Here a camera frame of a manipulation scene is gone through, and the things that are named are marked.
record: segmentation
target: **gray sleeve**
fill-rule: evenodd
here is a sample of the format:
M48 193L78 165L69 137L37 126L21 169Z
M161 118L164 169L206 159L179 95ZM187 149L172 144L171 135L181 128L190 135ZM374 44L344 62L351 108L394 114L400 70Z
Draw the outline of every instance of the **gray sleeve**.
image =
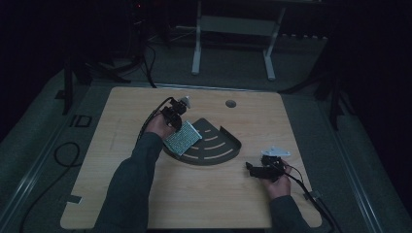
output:
M269 207L274 232L312 232L291 196L275 198L269 203Z
M143 134L113 175L93 232L146 232L149 193L161 149L159 136Z

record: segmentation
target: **hand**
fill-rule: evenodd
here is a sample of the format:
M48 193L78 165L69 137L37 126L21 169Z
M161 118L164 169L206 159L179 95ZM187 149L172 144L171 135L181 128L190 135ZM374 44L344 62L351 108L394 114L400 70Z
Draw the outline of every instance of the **hand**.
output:
M160 112L155 114L155 117L149 122L145 130L145 132L153 132L157 134L161 140L165 140L175 131L176 129L174 127L166 124L166 119Z
M291 172L291 167L288 166L289 164L282 159L282 162L285 164L285 173L289 174ZM291 195L291 181L287 175L281 176L276 182L272 182L271 180L267 179L260 179L261 183L263 183L264 187L266 188L270 200L281 196Z

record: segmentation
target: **wooden tabletop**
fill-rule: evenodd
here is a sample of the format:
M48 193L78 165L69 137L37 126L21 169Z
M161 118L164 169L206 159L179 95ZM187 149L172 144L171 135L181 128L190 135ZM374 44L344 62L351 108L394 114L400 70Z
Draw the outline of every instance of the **wooden tabletop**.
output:
M167 97L189 96L191 109L183 120L204 117L216 128L223 126L241 143L239 154L222 164L195 166L178 161L164 151L156 163L150 195L149 228L269 228L268 197L262 184L251 178L245 162L260 166L260 152L272 146L291 152L285 160L298 169L311 190L282 98L277 93L176 88L113 88L88 148L72 195L79 204L67 203L61 226L94 226L109 182L120 163L131 155L140 128ZM225 102L233 100L235 108ZM295 171L291 175L298 177ZM322 220L292 182L292 197L312 227Z

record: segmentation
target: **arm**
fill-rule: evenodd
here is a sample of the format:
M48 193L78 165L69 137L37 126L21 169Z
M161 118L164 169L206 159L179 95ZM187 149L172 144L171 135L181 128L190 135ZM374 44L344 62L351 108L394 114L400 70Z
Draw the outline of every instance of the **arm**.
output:
M286 166L285 172L291 172ZM311 232L310 226L303 219L300 210L291 197L291 181L283 175L275 183L271 180L261 180L270 197L270 214L272 228L275 232L305 233Z
M290 195L271 200L269 207L274 232L312 232Z
M162 140L173 129L162 115L156 116L109 184L94 232L145 232L148 226L149 193Z

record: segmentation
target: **white clip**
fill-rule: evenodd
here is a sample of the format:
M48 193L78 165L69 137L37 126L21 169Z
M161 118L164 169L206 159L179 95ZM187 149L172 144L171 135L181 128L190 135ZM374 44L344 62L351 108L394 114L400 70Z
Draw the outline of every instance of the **white clip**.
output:
M262 150L261 155L267 155L267 156L290 156L291 153L289 151L280 149L280 148L275 148L271 147L269 150Z
M190 100L189 100L189 96L188 96L188 95L185 96L185 97L180 98L178 101L184 102L185 105L186 105L186 107L188 107L188 109L191 107L191 105L190 105Z

